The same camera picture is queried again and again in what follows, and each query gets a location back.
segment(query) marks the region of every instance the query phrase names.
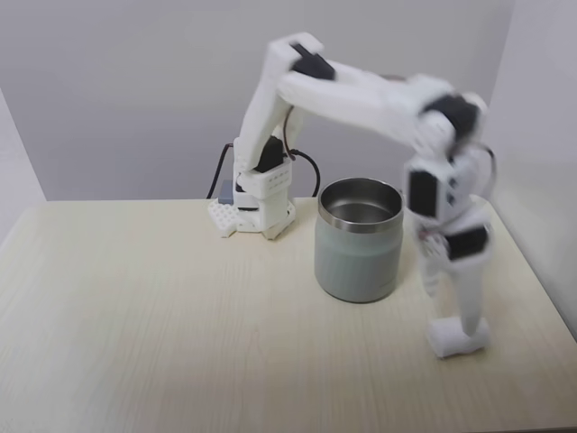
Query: white plastic part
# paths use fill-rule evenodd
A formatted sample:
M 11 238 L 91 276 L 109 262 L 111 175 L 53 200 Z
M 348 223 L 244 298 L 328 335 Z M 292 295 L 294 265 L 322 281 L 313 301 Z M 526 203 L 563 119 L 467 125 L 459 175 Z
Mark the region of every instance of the white plastic part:
M 297 33 L 269 43 L 261 80 L 244 115 L 243 126 L 234 142 L 234 162 L 238 171 L 251 170 L 259 163 L 262 149 L 290 108 L 277 93 L 279 80 L 300 59 L 291 47 L 299 43 L 311 53 L 323 50 L 323 44 L 309 33 Z
M 489 325 L 481 319 L 476 332 L 468 336 L 463 332 L 459 318 L 438 318 L 429 324 L 427 339 L 439 358 L 467 355 L 489 346 Z
M 254 196 L 257 200 L 264 200 L 266 197 L 289 188 L 292 183 L 290 159 L 285 158 L 280 166 L 264 173 L 255 170 L 247 171 L 241 174 L 237 183 L 247 194 Z
M 218 200 L 213 200 L 208 205 L 208 215 L 216 225 L 221 237 L 229 237 L 234 232 L 262 233 L 267 239 L 275 239 L 280 235 L 297 216 L 294 205 L 286 200 L 282 218 L 274 225 L 263 229 L 266 222 L 258 219 L 260 214 L 272 215 L 271 212 L 242 212 L 234 205 L 222 205 Z
M 443 115 L 421 115 L 428 104 L 454 92 L 446 81 L 425 75 L 388 81 L 350 66 L 331 64 L 336 69 L 336 81 L 289 72 L 279 80 L 279 95 L 293 106 L 375 131 L 427 156 L 443 152 L 453 141 L 454 128 Z
M 236 231 L 238 225 L 238 209 L 232 205 L 222 205 L 213 200 L 208 205 L 208 215 L 216 224 L 221 237 L 228 237 Z

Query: table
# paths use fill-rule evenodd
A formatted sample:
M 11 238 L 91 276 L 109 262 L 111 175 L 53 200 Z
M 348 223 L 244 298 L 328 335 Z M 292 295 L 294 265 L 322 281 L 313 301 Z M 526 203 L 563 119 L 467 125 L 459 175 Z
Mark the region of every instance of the table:
M 0 251 L 0 431 L 577 425 L 577 345 L 494 213 L 493 345 L 438 360 L 426 325 L 454 305 L 448 289 L 437 306 L 422 290 L 409 236 L 398 289 L 353 305 L 316 284 L 313 199 L 296 200 L 296 223 L 272 242 L 219 238 L 206 205 L 23 215 Z

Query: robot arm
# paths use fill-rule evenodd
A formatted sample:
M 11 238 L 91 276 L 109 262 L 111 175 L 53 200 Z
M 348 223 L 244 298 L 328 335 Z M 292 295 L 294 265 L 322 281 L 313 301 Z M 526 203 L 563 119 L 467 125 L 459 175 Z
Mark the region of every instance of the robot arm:
M 291 106 L 372 130 L 428 158 L 446 154 L 460 136 L 475 129 L 479 112 L 486 110 L 480 98 L 457 95 L 442 79 L 417 75 L 387 80 L 327 61 L 320 56 L 323 48 L 308 33 L 269 44 L 259 86 L 234 144 L 239 172 L 257 166 Z

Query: cup rim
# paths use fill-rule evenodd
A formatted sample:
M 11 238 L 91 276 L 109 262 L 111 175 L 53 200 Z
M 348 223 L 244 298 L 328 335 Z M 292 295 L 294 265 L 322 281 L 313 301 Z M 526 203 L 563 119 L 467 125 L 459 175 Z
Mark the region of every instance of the cup rim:
M 368 180 L 370 182 L 378 183 L 381 186 L 386 187 L 387 189 L 392 189 L 393 191 L 395 191 L 395 193 L 397 193 L 397 195 L 400 199 L 399 211 L 395 215 L 393 215 L 391 218 L 384 219 L 384 220 L 379 221 L 377 223 L 355 223 L 353 221 L 347 221 L 345 219 L 341 219 L 337 216 L 334 216 L 323 205 L 323 194 L 328 189 L 330 189 L 331 187 L 334 187 L 335 185 L 338 185 L 339 183 L 351 181 L 351 180 Z M 351 232 L 351 233 L 359 233 L 359 234 L 371 234 L 371 233 L 383 232 L 385 230 L 389 230 L 393 226 L 396 226 L 396 225 L 402 223 L 403 209 L 405 208 L 405 199 L 403 198 L 403 195 L 398 191 L 398 189 L 396 189 L 395 187 L 393 187 L 389 183 L 384 182 L 382 180 L 372 179 L 372 178 L 358 178 L 358 177 L 339 179 L 339 180 L 336 180 L 336 181 L 331 182 L 328 185 L 324 186 L 323 189 L 321 190 L 321 192 L 318 194 L 317 202 L 318 202 L 318 214 L 321 218 L 323 218 L 324 221 L 326 221 L 326 223 L 328 223 L 330 226 L 333 226 L 333 227 L 338 228 L 340 230 L 344 230 L 346 232 Z

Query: white lego base plate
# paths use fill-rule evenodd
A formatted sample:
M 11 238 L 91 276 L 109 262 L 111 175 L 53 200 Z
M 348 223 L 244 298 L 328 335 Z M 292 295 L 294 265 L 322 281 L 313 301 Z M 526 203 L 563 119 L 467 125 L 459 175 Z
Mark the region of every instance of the white lego base plate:
M 243 220 L 236 206 L 222 205 L 218 203 L 218 199 L 211 201 L 208 205 L 208 215 L 210 215 L 215 222 L 221 237 L 229 237 L 234 232 L 258 233 L 261 231 L 253 224 Z M 262 235 L 270 240 L 276 238 L 285 228 L 290 226 L 296 216 L 297 210 L 294 205 L 289 202 L 287 217 L 275 226 L 262 231 Z

